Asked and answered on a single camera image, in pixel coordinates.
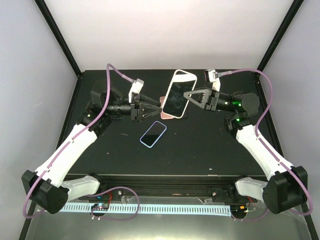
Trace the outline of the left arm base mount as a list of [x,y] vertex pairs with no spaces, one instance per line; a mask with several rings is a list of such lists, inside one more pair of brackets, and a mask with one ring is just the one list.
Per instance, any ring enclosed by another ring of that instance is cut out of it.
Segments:
[[124,186],[113,187],[100,193],[85,195],[85,197],[103,199],[105,196],[110,195],[112,191],[123,189],[125,189]]

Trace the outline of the black smartphone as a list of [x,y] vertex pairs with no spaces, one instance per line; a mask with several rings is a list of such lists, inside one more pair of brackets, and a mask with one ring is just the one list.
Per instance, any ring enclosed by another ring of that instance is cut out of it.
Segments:
[[184,111],[184,114],[182,115],[181,119],[186,119],[188,117],[188,110],[186,109]]

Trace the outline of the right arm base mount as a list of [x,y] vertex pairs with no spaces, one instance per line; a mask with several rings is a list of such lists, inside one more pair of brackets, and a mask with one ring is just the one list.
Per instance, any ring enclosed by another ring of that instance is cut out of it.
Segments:
[[210,191],[214,202],[226,204],[244,204],[251,202],[247,196],[239,195],[233,188],[212,187]]

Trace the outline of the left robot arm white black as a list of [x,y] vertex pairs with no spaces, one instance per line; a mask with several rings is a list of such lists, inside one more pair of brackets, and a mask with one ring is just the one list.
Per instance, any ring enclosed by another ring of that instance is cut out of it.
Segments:
[[161,103],[140,93],[143,82],[132,83],[128,97],[101,79],[90,91],[90,101],[69,136],[52,156],[34,172],[26,170],[21,180],[27,198],[50,214],[59,212],[67,202],[92,195],[103,199],[108,188],[95,173],[65,180],[82,153],[101,136],[114,119],[130,116],[141,122],[159,114]]

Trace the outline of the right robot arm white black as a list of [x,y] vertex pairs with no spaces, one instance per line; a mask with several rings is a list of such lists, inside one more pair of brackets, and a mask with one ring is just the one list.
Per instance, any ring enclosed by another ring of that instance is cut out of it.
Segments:
[[273,214],[290,210],[309,198],[308,173],[302,167],[285,160],[264,138],[251,117],[259,113],[260,99],[253,92],[226,94],[210,88],[187,91],[184,98],[206,111],[231,112],[224,118],[230,133],[254,158],[266,181],[242,177],[228,187],[228,198],[234,202],[243,197],[262,201]]

